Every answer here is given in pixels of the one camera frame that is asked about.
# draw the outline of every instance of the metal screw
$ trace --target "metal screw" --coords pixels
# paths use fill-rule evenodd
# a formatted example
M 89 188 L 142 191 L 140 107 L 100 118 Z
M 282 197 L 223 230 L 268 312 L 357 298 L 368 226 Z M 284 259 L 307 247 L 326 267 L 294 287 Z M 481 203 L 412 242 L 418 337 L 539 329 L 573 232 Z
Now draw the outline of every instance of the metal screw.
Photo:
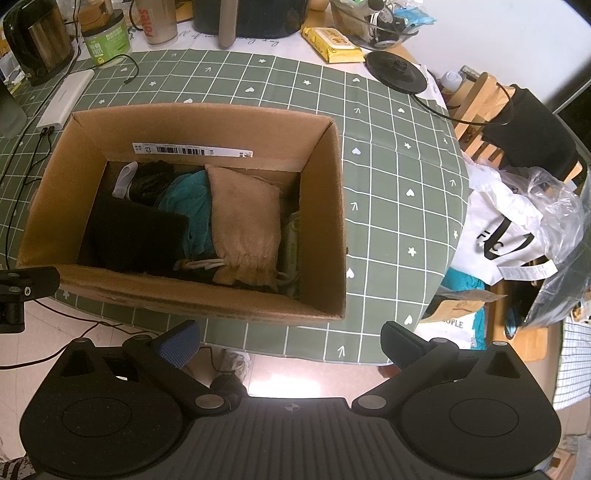
M 224 400 L 219 395 L 208 393 L 206 395 L 200 395 L 195 399 L 195 405 L 205 410 L 213 410 L 223 405 Z
M 386 406 L 386 399 L 378 395 L 364 395 L 357 400 L 357 403 L 367 410 L 379 410 Z

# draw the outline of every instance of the burlap drawstring bag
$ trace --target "burlap drawstring bag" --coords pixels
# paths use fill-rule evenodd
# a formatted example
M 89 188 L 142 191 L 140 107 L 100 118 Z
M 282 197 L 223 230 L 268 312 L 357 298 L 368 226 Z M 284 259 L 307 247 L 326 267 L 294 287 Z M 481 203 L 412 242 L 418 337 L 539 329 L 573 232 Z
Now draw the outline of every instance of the burlap drawstring bag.
M 205 169 L 212 190 L 213 246 L 223 260 L 213 281 L 223 285 L 240 281 L 277 291 L 279 188 L 227 168 L 205 165 Z

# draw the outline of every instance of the barcode label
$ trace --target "barcode label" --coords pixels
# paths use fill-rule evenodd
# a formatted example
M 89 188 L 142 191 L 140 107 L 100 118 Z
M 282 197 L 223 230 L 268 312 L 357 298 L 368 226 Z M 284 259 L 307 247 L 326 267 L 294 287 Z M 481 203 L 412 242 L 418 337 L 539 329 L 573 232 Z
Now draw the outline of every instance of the barcode label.
M 165 154 L 165 155 L 199 155 L 215 157 L 244 157 L 251 158 L 252 150 L 238 150 L 236 148 L 199 147 L 197 145 L 173 145 L 156 143 L 133 143 L 137 154 Z
M 206 155 L 204 148 L 187 148 L 187 147 L 156 147 L 158 153 L 174 153 L 177 155 Z

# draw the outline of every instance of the clear plastic bag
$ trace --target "clear plastic bag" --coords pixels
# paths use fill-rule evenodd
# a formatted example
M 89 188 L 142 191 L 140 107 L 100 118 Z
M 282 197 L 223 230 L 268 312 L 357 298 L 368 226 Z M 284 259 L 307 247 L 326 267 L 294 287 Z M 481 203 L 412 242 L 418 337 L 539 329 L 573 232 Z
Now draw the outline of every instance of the clear plastic bag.
M 583 239 L 547 278 L 525 318 L 524 326 L 545 327 L 563 320 L 591 288 L 591 171 L 580 195 Z
M 562 263 L 583 238 L 583 203 L 560 180 L 539 167 L 501 170 L 505 185 L 527 197 L 542 213 L 531 233 L 544 245 L 545 255 Z

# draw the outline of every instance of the black fabric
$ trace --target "black fabric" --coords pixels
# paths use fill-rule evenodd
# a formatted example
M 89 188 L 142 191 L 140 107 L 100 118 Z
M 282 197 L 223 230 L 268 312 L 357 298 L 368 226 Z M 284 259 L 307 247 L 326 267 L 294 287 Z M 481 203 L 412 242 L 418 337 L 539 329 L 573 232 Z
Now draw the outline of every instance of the black fabric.
M 140 163 L 129 185 L 129 198 L 151 207 L 161 198 L 174 178 L 174 166 L 170 163 L 162 160 Z
M 97 195 L 87 232 L 103 268 L 117 272 L 172 271 L 183 257 L 189 219 L 139 203 Z
M 515 87 L 513 120 L 508 125 L 486 125 L 483 139 L 505 152 L 504 162 L 506 159 L 514 167 L 542 167 L 564 180 L 579 158 L 573 138 L 528 89 L 512 86 Z M 507 104 L 493 121 L 509 120 L 510 111 Z

